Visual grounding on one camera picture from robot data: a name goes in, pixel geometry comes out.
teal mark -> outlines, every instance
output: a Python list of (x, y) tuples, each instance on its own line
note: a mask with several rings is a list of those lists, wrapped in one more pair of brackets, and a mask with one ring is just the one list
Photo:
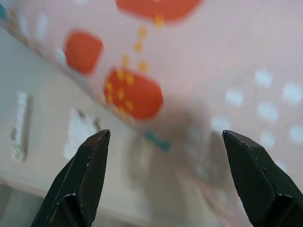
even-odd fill
[(0, 19), (2, 19), (2, 20), (6, 19), (6, 11), (1, 4), (0, 4)]
[(170, 142), (166, 140), (160, 140), (156, 137), (152, 132), (147, 131), (145, 134), (145, 138), (151, 142), (153, 142), (157, 147), (161, 148), (164, 152), (169, 153), (171, 149)]

white surface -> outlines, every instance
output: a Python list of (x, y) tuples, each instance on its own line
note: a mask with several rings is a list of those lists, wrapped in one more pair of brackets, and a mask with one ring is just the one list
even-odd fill
[(257, 112), (260, 118), (271, 124), (276, 123), (279, 118), (279, 111), (274, 103), (261, 102)]
[(244, 101), (244, 94), (234, 89), (227, 90), (225, 93), (225, 101), (235, 107), (241, 107)]
[(294, 82), (288, 82), (283, 89), (283, 99), (290, 105), (298, 105), (303, 99), (303, 88)]
[[(19, 90), (33, 95), (33, 111), (27, 159), (18, 165), (10, 155), (10, 132)], [(46, 195), (67, 163), (62, 152), (69, 109), (76, 108), (99, 117), (100, 127), (111, 130), (99, 212), (151, 226), (203, 226), (206, 221), (205, 226), (218, 226), (200, 191), (180, 181), (169, 156), (138, 140), (133, 130), (94, 104), (67, 76), (1, 29), (0, 105), (0, 181)]]
[(255, 73), (255, 82), (260, 87), (269, 88), (273, 83), (273, 76), (266, 70), (257, 70)]

white object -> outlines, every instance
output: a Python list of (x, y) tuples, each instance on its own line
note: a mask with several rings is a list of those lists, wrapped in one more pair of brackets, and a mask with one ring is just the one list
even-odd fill
[(49, 17), (45, 13), (40, 13), (34, 33), (35, 40), (43, 41), (47, 36), (49, 27)]
[(289, 139), (296, 145), (303, 144), (303, 125), (294, 125), (289, 131)]
[(212, 119), (212, 129), (222, 133), (223, 130), (231, 130), (232, 123), (227, 117), (216, 116)]
[(80, 114), (77, 110), (70, 110), (68, 125), (68, 140), (65, 143), (63, 155), (72, 159), (79, 146), (90, 136), (98, 132), (96, 118), (91, 115)]
[(235, 107), (241, 107), (244, 101), (244, 94), (234, 89), (227, 90), (225, 93), (225, 101)]
[(255, 82), (260, 87), (269, 88), (273, 83), (273, 76), (266, 70), (257, 70), (255, 72)]
[(261, 102), (258, 106), (258, 115), (265, 121), (274, 124), (279, 118), (279, 111), (276, 105), (270, 102)]
[(260, 144), (266, 149), (272, 149), (276, 143), (276, 137), (269, 131), (264, 131), (260, 135)]
[(289, 82), (285, 84), (282, 96), (288, 104), (298, 105), (303, 99), (303, 88), (294, 82)]
[(26, 157), (28, 124), (30, 117), (30, 95), (19, 91), (17, 93), (16, 125), (13, 134), (12, 157), (17, 163), (22, 163)]

polka dot pattern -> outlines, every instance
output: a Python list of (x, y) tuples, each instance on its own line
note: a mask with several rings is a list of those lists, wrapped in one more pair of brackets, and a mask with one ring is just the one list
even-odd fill
[(289, 131), (289, 139), (296, 145), (303, 144), (303, 125), (294, 125)]
[(272, 149), (275, 146), (276, 137), (271, 132), (264, 131), (261, 133), (259, 141), (265, 149)]
[(235, 107), (240, 107), (244, 101), (244, 94), (241, 91), (230, 89), (225, 93), (225, 101)]
[(273, 83), (273, 76), (266, 70), (257, 70), (254, 80), (258, 86), (269, 88)]
[(284, 101), (290, 105), (298, 105), (303, 98), (303, 88), (297, 83), (286, 83), (282, 93)]
[(195, 167), (195, 171), (196, 171), (196, 174), (197, 174), (199, 177), (201, 177), (201, 178), (203, 178), (203, 179), (206, 179), (206, 180), (209, 178), (207, 171), (204, 170), (203, 167), (201, 167), (201, 166), (196, 166), (196, 167)]
[(212, 119), (212, 129), (221, 134), (223, 130), (232, 129), (232, 122), (227, 117), (215, 116)]
[(276, 123), (279, 118), (279, 111), (275, 104), (261, 102), (257, 109), (258, 116), (268, 123)]
[(49, 17), (45, 13), (40, 13), (36, 25), (34, 38), (38, 41), (43, 41), (48, 32)]

patterned fabric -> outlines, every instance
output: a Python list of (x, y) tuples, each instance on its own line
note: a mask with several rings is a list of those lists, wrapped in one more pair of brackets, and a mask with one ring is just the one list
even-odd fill
[(302, 7), (0, 0), (0, 24), (168, 155), (184, 154), (222, 225), (243, 227), (248, 219), (216, 138), (232, 129), (258, 141), (303, 190)]

